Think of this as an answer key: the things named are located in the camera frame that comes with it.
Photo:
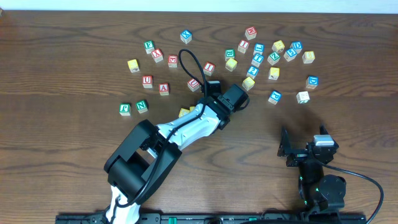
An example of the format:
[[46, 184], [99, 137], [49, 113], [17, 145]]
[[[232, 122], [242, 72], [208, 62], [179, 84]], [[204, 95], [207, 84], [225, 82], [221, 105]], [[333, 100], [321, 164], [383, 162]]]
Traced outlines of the blue L block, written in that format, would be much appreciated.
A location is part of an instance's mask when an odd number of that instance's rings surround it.
[[253, 55], [256, 55], [256, 54], [262, 55], [263, 53], [264, 53], [264, 44], [255, 43]]

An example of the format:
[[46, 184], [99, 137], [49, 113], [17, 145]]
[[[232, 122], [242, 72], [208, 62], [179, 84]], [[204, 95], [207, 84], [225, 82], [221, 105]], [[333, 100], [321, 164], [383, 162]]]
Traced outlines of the red Q block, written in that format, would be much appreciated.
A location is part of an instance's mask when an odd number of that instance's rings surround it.
[[178, 56], [177, 55], [169, 55], [168, 56], [168, 66], [169, 66], [169, 68], [177, 68], [178, 67]]

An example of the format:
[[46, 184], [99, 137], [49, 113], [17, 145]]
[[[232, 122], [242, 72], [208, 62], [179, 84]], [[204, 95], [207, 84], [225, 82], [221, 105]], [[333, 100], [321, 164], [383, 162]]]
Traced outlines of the yellow C block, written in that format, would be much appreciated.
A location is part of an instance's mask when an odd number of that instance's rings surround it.
[[185, 116], [185, 115], [187, 115], [187, 114], [189, 114], [189, 113], [190, 113], [190, 110], [185, 109], [185, 108], [181, 108], [181, 109], [180, 109], [180, 112], [179, 112], [179, 114], [178, 114], [178, 117], [181, 118], [181, 117], [183, 117], [183, 116]]

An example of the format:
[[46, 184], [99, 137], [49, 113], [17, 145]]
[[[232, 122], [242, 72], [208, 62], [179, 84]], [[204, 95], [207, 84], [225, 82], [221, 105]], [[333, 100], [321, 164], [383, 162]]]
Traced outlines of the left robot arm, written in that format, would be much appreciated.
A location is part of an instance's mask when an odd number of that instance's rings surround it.
[[205, 85], [210, 93], [182, 117], [154, 125], [138, 123], [104, 165], [112, 201], [105, 213], [108, 223], [137, 223], [140, 206], [161, 186], [183, 149], [222, 130], [230, 115], [245, 109], [248, 94], [236, 84], [225, 93], [218, 81]]

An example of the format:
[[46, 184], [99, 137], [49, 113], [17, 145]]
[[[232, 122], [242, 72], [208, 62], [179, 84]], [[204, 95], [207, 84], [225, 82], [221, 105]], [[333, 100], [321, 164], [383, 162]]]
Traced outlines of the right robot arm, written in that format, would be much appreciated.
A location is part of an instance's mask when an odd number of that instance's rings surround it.
[[306, 143], [305, 148], [293, 149], [287, 130], [282, 128], [277, 155], [287, 159], [287, 167], [299, 169], [298, 191], [305, 202], [300, 218], [305, 222], [343, 222], [339, 209], [345, 206], [346, 181], [337, 175], [325, 175], [323, 171], [338, 148], [339, 145], [321, 126], [320, 134]]

